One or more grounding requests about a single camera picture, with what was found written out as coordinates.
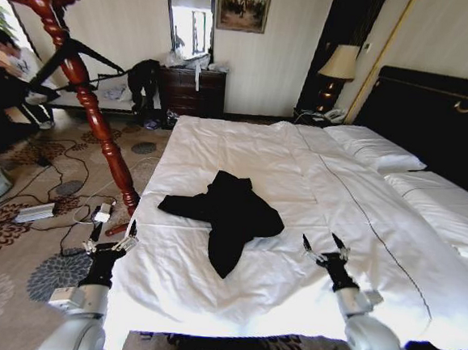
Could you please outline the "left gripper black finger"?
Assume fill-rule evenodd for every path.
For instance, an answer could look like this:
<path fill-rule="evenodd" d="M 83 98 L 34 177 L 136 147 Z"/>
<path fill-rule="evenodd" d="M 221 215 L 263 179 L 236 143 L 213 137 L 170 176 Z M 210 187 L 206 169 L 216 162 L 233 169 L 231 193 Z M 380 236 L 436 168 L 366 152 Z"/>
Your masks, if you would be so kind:
<path fill-rule="evenodd" d="M 124 236 L 124 238 L 119 241 L 118 243 L 114 244 L 112 250 L 114 251 L 130 251 L 138 244 L 137 238 L 137 221 L 134 220 L 129 228 L 128 234 Z"/>
<path fill-rule="evenodd" d="M 96 246 L 97 242 L 99 241 L 99 236 L 100 232 L 102 231 L 102 227 L 102 223 L 94 222 L 93 231 L 91 231 L 89 238 L 86 241 L 82 242 L 82 246 L 87 254 L 96 252 Z"/>

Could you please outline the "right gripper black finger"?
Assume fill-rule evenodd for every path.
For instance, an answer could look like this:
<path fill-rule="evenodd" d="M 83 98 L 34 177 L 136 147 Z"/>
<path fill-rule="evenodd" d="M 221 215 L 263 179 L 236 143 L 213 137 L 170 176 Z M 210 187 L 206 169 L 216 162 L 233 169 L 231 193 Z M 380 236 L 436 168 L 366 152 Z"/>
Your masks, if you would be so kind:
<path fill-rule="evenodd" d="M 350 252 L 350 249 L 345 246 L 342 239 L 340 239 L 338 236 L 336 236 L 335 233 L 332 233 L 331 235 L 332 235 L 332 237 L 334 239 L 335 245 L 339 249 L 339 257 L 343 261 L 348 261 L 348 253 Z"/>
<path fill-rule="evenodd" d="M 323 254 L 316 253 L 312 246 L 309 243 L 309 239 L 306 237 L 305 234 L 302 234 L 302 244 L 304 247 L 305 255 L 308 256 L 311 260 L 313 260 L 318 266 L 325 266 L 326 257 Z"/>

